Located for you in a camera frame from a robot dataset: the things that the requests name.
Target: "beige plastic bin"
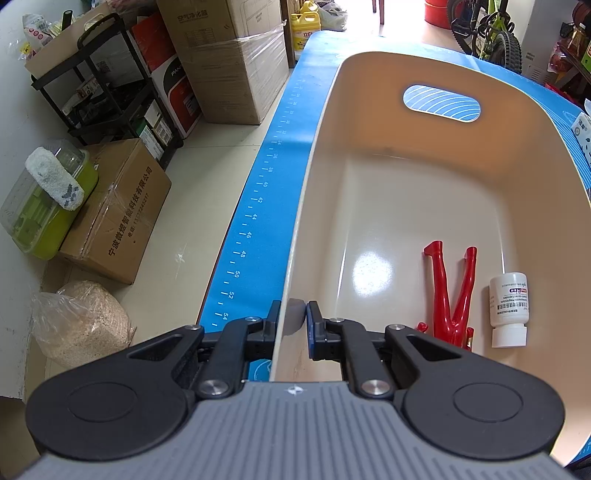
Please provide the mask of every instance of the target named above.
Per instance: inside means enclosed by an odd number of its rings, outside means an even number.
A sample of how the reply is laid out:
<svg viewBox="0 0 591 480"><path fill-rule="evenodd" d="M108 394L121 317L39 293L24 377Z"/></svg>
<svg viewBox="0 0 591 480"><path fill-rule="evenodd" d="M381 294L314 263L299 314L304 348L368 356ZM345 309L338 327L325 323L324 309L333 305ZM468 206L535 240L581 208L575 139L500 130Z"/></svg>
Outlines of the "beige plastic bin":
<svg viewBox="0 0 591 480"><path fill-rule="evenodd" d="M460 122L407 108L412 85L470 96ZM271 379L339 380L308 359L304 303L324 317L431 324L423 248L443 241L452 308L467 247L478 248L473 350L550 383L566 405L553 450L570 461L591 432L591 208L560 134L518 89L454 64L367 52L340 68L317 131L294 228ZM522 271L527 346L492 349L488 284Z"/></svg>

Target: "black rolling cart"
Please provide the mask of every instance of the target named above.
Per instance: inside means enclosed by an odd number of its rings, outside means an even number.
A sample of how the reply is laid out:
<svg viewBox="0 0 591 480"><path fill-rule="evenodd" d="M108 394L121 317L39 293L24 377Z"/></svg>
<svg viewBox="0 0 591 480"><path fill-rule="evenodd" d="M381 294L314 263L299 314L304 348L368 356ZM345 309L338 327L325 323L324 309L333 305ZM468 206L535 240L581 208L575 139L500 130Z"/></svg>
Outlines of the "black rolling cart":
<svg viewBox="0 0 591 480"><path fill-rule="evenodd" d="M121 98L121 96L117 97L113 94L113 89L109 86L105 74L97 68L94 61L90 58L96 50L116 35L123 36L131 57L134 59L134 62L142 75L141 80L134 82L133 85L130 84L132 94L126 95L124 98ZM133 123L141 116L141 106L145 105L150 99L154 99L173 134L168 145L163 146L164 153L158 161L160 166L166 169L175 150L183 146L183 139L181 138L172 117L168 113L168 110L158 96L152 78L150 78L141 63L138 53L129 39L129 35L121 17L118 14L113 13L100 19L80 36L77 46L78 52L53 67L42 77L36 79L34 76L31 76L31 80L33 81L32 87L41 92L56 114L68 127L68 133L71 136L76 137L83 145L87 145L84 137L91 134L100 134L103 136L112 135L114 140L139 137L134 129ZM102 88L106 96L106 101L109 104L109 114L99 118L98 121L91 122L90 124L76 126L73 125L72 121L70 121L64 112L56 105L55 101L47 92L46 87L49 83L70 70L75 72L81 82L88 80L85 79L79 69L79 65L82 63L86 63L91 74Z"/></svg>

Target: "red plastic figure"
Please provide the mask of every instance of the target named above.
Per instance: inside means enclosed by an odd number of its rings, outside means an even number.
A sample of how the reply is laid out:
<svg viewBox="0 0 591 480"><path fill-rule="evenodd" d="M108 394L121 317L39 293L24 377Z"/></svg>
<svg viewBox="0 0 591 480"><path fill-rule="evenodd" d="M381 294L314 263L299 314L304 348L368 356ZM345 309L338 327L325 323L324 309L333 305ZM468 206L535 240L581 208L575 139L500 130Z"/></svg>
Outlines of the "red plastic figure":
<svg viewBox="0 0 591 480"><path fill-rule="evenodd" d="M447 295L447 276L443 264L443 243L439 240L430 243L425 247L424 253L433 260L433 281L435 283L433 336L452 345L472 350L474 329L467 329L467 325L470 313L470 299L476 275L476 247L469 247L466 250L466 255L464 255L466 272L464 273L460 296L457 299L453 316L450 315L449 297ZM422 332L426 331L426 329L417 328Z"/></svg>

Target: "red and white box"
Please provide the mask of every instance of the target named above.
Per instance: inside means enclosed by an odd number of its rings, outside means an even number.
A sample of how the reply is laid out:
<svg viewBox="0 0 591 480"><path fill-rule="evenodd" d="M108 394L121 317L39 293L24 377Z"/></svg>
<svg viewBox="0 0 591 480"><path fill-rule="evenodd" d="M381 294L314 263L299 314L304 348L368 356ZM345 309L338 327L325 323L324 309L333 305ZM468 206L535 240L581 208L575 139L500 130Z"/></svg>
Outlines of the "red and white box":
<svg viewBox="0 0 591 480"><path fill-rule="evenodd" d="M187 138L197 124L201 108L162 16L155 13L132 27L131 31L162 101L181 137Z"/></svg>

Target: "white fuzzy sock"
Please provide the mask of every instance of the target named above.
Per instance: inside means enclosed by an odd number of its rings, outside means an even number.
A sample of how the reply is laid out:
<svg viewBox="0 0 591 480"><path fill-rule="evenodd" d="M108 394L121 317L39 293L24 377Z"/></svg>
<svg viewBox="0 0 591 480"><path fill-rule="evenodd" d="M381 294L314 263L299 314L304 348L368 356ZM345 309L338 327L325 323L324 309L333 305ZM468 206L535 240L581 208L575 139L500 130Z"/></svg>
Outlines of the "white fuzzy sock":
<svg viewBox="0 0 591 480"><path fill-rule="evenodd" d="M25 168L63 209L76 210L84 202L84 190L57 157L43 147L29 155Z"/></svg>

